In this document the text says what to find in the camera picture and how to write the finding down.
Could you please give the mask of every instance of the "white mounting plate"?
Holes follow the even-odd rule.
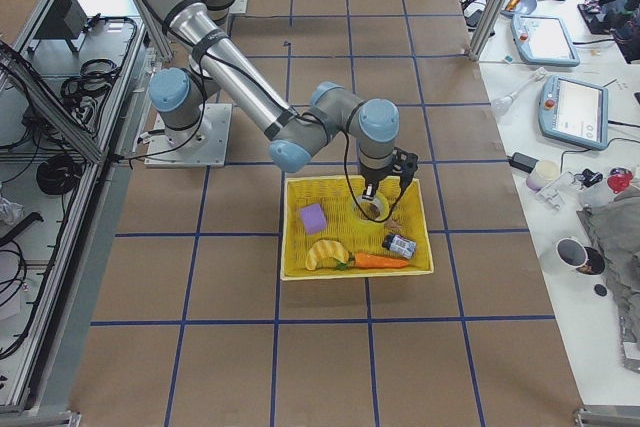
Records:
[[[247,4],[249,0],[236,0],[229,7],[229,15],[244,15],[247,13]]]
[[[178,149],[166,154],[156,155],[158,152],[170,150],[175,146],[171,145],[164,135],[157,135],[151,138],[144,163],[148,167],[159,167],[165,169],[183,167],[224,167],[227,156],[227,143],[229,140],[229,128],[231,127],[231,104],[206,104],[204,116],[211,122],[211,132],[205,143],[198,148]],[[164,129],[164,122],[160,115],[156,117],[154,129]]]

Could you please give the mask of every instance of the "orange carrot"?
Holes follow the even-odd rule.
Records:
[[[355,254],[354,259],[354,267],[357,269],[401,269],[409,265],[409,261],[405,259],[392,259],[363,252]]]

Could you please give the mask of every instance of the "blue joint cap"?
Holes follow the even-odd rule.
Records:
[[[172,67],[161,70],[149,82],[149,97],[160,112],[173,112],[189,95],[191,83],[186,72]]]
[[[309,152],[288,140],[274,140],[271,142],[269,155],[280,169],[289,174],[299,171],[311,160]]]
[[[360,129],[375,142],[391,142],[400,131],[400,114],[395,104],[386,99],[371,99],[358,113]]]
[[[316,87],[316,90],[313,91],[313,94],[311,94],[311,107],[315,107],[320,100],[320,97],[322,97],[332,89],[342,89],[342,86],[334,84],[333,82],[322,82],[320,85],[318,85],[318,87]]]

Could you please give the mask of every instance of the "purple cube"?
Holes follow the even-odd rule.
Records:
[[[320,204],[311,204],[300,209],[300,217],[307,235],[317,234],[327,228],[327,219]]]

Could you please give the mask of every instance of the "yellow bin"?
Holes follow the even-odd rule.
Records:
[[[349,176],[353,191],[358,196],[364,187],[361,176]],[[389,204],[400,193],[397,177],[389,177],[380,183],[381,192]],[[319,203],[327,218],[327,228],[317,234],[304,231],[300,209]],[[280,278],[282,280],[337,279],[344,277],[388,277],[433,273],[433,257],[424,217],[420,182],[414,179],[404,197],[398,203],[392,218],[402,225],[400,234],[416,242],[416,253],[410,265],[401,269],[337,270],[334,259],[323,262],[316,270],[305,268],[305,259],[311,246],[320,239],[341,242],[349,252],[394,256],[382,247],[385,235],[390,233],[382,224],[378,228],[360,229],[354,222],[353,200],[344,176],[289,178],[285,183],[284,235]]]

